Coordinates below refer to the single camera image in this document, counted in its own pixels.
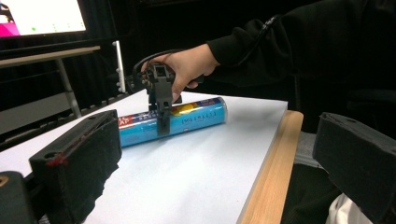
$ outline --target screen display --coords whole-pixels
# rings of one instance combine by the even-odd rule
[[[85,31],[78,0],[0,0],[0,37]]]

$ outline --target wooden table edge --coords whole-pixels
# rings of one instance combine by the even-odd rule
[[[285,112],[239,218],[241,223],[280,223],[303,117],[297,111]]]

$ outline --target black sleeve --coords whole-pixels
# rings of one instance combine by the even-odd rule
[[[395,0],[323,0],[298,7],[271,25],[239,66],[239,77],[218,79],[248,86],[289,75],[339,81],[377,78],[380,73],[395,80],[395,11]],[[221,65],[231,66],[254,45],[262,26],[261,21],[250,21],[207,44]]]

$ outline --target blue can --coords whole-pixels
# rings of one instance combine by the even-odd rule
[[[227,106],[221,97],[172,107],[170,133],[157,134],[157,112],[148,111],[119,117],[120,141],[128,147],[161,137],[184,133],[225,122]]]

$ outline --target human hand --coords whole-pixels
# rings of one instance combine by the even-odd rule
[[[196,78],[200,75],[209,76],[216,66],[219,66],[207,44],[165,54],[152,59],[150,63],[166,64],[175,72],[176,77],[172,85],[173,102],[180,96],[185,87],[193,89],[198,86],[198,83],[194,81]],[[146,67],[147,64],[145,63],[142,66],[142,71]]]

